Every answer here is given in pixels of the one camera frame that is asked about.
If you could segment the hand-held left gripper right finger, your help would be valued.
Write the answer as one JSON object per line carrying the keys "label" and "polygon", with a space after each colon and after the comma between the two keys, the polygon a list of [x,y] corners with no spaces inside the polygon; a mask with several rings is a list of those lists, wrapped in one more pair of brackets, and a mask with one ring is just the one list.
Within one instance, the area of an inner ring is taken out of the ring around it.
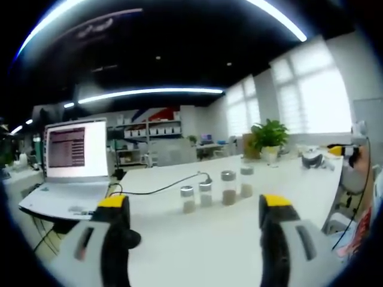
{"label": "hand-held left gripper right finger", "polygon": [[286,198],[260,195],[261,286],[328,286],[342,271],[329,238]]}

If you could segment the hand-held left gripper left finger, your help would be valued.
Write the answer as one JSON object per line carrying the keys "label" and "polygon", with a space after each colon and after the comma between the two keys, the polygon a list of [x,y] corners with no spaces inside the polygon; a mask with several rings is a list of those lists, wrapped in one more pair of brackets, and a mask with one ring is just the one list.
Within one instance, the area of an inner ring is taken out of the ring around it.
{"label": "hand-held left gripper left finger", "polygon": [[130,286],[129,251],[141,242],[127,196],[103,199],[62,240],[50,270],[62,286]]}

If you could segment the person's right hand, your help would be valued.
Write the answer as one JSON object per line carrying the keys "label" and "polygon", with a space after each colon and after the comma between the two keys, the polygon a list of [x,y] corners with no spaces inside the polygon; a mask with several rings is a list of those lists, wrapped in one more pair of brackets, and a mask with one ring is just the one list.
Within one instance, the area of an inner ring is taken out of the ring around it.
{"label": "person's right hand", "polygon": [[373,190],[373,171],[372,164],[370,162],[370,151],[368,146],[359,147],[360,157],[355,163],[355,169],[363,176],[366,180],[366,188],[364,195],[369,196]]}

